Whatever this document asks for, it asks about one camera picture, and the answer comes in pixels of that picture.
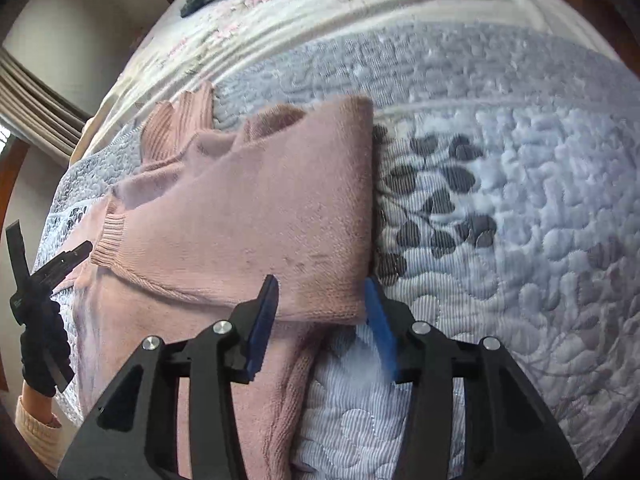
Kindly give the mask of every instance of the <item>window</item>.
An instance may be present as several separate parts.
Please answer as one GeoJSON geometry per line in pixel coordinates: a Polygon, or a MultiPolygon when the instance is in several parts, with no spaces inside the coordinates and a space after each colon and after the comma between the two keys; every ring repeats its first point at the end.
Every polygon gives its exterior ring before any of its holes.
{"type": "Polygon", "coordinates": [[[11,135],[11,132],[7,130],[4,126],[2,126],[2,124],[0,124],[0,152],[4,150],[4,146],[6,145],[6,142],[9,140],[10,135],[11,135]]]}

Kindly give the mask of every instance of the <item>curtain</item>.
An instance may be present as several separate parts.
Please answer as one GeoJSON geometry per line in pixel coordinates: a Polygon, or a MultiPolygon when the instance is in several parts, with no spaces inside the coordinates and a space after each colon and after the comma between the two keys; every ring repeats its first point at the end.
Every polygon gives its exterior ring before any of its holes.
{"type": "Polygon", "coordinates": [[[48,88],[0,48],[0,116],[18,134],[68,166],[88,115],[48,88]]]}

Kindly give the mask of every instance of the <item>gloved hand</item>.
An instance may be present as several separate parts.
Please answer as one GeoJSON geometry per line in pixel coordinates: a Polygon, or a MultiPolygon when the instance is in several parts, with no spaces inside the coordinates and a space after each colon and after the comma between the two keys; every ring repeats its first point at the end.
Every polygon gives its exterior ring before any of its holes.
{"type": "Polygon", "coordinates": [[[56,383],[44,361],[44,350],[48,349],[53,361],[59,366],[68,366],[71,347],[66,340],[60,304],[48,300],[42,307],[45,315],[28,320],[27,328],[20,336],[22,376],[32,389],[45,397],[53,397],[56,394],[56,383]]]}

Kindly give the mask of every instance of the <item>gray quilted blanket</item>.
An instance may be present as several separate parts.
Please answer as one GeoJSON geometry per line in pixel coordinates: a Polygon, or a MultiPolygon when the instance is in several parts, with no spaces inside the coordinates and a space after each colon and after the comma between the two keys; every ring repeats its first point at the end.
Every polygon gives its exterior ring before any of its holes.
{"type": "MultiPolygon", "coordinates": [[[[407,24],[258,63],[216,88],[215,120],[230,128],[266,104],[335,93],[376,105],[376,271],[387,295],[449,336],[502,339],[591,470],[639,399],[640,82],[520,28],[407,24]]],[[[36,265],[139,163],[130,126],[72,167],[36,265]]],[[[73,339],[71,296],[58,300],[73,339]]],[[[61,400],[80,420],[73,386],[61,400]]],[[[391,478],[409,395],[385,380],[366,326],[336,329],[310,380],[294,475],[391,478]]],[[[459,383],[455,407],[452,474],[464,449],[459,383]]]]}

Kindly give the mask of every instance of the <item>blue gripper pad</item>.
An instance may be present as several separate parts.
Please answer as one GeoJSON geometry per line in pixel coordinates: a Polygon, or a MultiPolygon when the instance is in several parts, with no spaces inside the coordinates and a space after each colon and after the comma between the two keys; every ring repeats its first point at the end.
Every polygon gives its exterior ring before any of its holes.
{"type": "Polygon", "coordinates": [[[269,275],[264,281],[260,294],[258,295],[257,301],[260,306],[260,310],[258,311],[254,327],[251,330],[247,341],[249,360],[246,366],[246,371],[250,381],[254,380],[255,375],[262,368],[264,354],[267,351],[267,344],[269,343],[269,338],[271,336],[273,321],[276,317],[278,297],[278,280],[269,275]]]}
{"type": "Polygon", "coordinates": [[[382,367],[395,381],[399,377],[398,340],[389,326],[376,283],[371,278],[367,278],[364,282],[364,305],[367,311],[367,324],[373,332],[382,367]]]}

